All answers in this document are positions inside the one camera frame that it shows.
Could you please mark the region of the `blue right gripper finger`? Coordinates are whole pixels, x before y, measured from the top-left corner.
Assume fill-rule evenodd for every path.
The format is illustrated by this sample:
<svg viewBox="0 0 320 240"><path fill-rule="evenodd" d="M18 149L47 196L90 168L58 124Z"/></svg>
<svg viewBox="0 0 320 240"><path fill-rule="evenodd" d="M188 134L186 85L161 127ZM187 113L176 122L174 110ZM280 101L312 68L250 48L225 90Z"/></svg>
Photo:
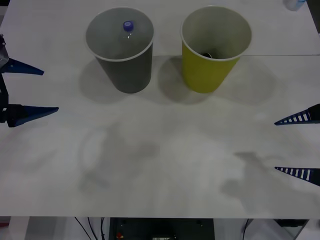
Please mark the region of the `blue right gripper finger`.
<svg viewBox="0 0 320 240"><path fill-rule="evenodd" d="M300 180L304 180L316 186L320 186L320 169L319 168L291 168L275 166L274 169L293 176Z"/></svg>
<svg viewBox="0 0 320 240"><path fill-rule="evenodd" d="M287 116L274 124L282 125L301 125L301 124L319 124L320 123L320 104L313 105L306 110Z"/></svg>

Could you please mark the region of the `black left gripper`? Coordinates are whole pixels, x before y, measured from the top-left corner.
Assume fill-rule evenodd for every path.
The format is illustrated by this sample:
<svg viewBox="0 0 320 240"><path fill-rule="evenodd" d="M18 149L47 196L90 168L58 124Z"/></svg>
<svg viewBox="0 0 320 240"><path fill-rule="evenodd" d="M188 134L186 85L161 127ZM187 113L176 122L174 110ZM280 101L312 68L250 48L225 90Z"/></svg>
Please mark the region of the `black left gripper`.
<svg viewBox="0 0 320 240"><path fill-rule="evenodd" d="M17 73L42 76L44 71L18 60L9 58L8 62L1 68L1 73ZM40 119L56 113L58 107L27 106L21 104L9 104L9 94L0 75L0 122L9 128L15 128L27 122Z"/></svg>

